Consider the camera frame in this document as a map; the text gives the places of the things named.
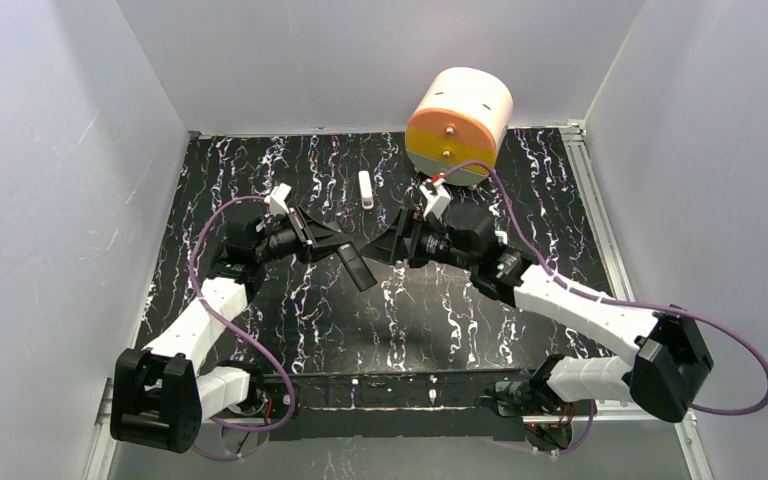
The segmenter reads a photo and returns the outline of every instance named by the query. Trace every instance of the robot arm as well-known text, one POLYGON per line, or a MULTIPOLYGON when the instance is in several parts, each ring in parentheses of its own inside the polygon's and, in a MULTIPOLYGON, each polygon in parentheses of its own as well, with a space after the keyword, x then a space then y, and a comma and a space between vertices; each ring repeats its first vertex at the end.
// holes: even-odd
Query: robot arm
POLYGON ((584 399, 633 401, 659 419, 681 421, 713 368, 694 320, 607 305, 602 303, 607 295, 562 277, 564 288, 530 253, 501 240, 486 210, 458 204, 461 215, 447 224, 441 217, 451 197, 441 182, 426 182, 420 190, 424 211, 400 211, 388 231, 361 250, 363 255, 389 264, 406 261, 410 267, 433 260, 469 270, 482 294, 567 325, 616 355, 552 355, 527 382, 500 382, 488 389, 484 405, 514 416, 554 412, 584 399), (582 298, 572 288, 600 299, 582 298))
MULTIPOLYGON (((377 283, 336 223, 323 225, 286 206, 289 191, 281 184, 266 197, 275 218, 270 225, 263 218, 229 225, 222 253, 202 285, 204 298, 224 317, 239 316, 263 283, 264 265, 288 255, 312 263, 336 253, 360 291, 377 283)), ((224 330, 193 301, 145 348, 125 350, 114 374, 113 438, 181 453, 192 446, 203 421, 230 406, 257 402, 252 375, 233 362, 196 374, 224 330)))

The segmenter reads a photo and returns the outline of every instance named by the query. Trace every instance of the white enclosure wall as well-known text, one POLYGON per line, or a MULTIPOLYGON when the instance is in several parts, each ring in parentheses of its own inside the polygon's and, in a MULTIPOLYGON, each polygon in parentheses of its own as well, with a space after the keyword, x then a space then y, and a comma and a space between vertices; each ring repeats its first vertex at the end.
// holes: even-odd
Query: white enclosure wall
POLYGON ((81 478, 186 142, 114 0, 0 1, 0 478, 81 478))
POLYGON ((188 130, 401 131, 442 70, 498 76, 513 125, 581 118, 644 0, 119 0, 188 130))
MULTIPOLYGON (((768 2, 650 1, 587 127, 638 296, 710 312, 768 355, 768 2)), ((752 357, 704 333, 698 401, 758 400, 752 357)), ((768 478, 768 409, 700 417, 717 478, 768 478)))

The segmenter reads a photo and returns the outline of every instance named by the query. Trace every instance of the black marble tabletop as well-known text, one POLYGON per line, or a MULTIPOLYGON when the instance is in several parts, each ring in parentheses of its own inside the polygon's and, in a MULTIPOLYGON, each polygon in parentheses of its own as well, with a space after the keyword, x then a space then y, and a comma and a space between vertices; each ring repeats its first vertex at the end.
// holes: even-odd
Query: black marble tabletop
MULTIPOLYGON (((550 264, 579 282, 610 291, 558 130, 508 132, 497 171, 526 234, 550 264)), ((223 202, 265 195, 287 183, 295 204, 320 221, 336 220, 361 247, 384 232, 399 207, 414 205, 420 180, 401 133, 191 141, 137 345, 157 337, 193 298, 187 260, 208 217, 223 202), (373 179, 371 211, 360 208, 359 170, 369 170, 373 179)), ((486 206, 497 229, 509 231, 511 244, 520 245, 489 181, 453 196, 454 202, 486 206)), ((263 212, 263 206, 244 204, 229 216, 251 218, 263 212)), ((218 235, 209 243, 208 249, 217 248, 218 235)), ((295 373, 536 368, 551 353, 608 354, 572 329, 483 297, 457 268, 368 263, 379 285, 363 293, 337 258, 315 265, 292 258, 272 263, 263 287, 236 323, 295 373)), ((228 358, 267 365, 254 349, 225 332, 205 366, 228 358)))

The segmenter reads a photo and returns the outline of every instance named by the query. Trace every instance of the cylinder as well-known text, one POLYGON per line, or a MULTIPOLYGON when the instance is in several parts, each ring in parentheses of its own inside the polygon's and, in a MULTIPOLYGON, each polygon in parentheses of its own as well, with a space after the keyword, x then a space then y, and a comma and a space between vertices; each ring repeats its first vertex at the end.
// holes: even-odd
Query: cylinder
MULTIPOLYGON (((466 67, 443 71, 408 121, 408 158, 430 177, 468 160, 494 166, 513 105, 511 92, 489 73, 466 67)), ((445 180, 465 186, 485 178, 487 173, 474 166, 453 172, 445 180)))

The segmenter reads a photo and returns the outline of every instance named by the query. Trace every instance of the gray floor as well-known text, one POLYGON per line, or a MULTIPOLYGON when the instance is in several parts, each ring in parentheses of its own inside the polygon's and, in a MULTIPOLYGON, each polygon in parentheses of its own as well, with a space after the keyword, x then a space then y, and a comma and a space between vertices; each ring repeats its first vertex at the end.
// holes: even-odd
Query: gray floor
MULTIPOLYGON (((205 425, 204 435, 216 435, 205 425)), ((271 442, 244 462, 120 444, 110 478, 689 479, 673 425, 596 422, 587 447, 557 461, 483 438, 332 438, 271 442)))

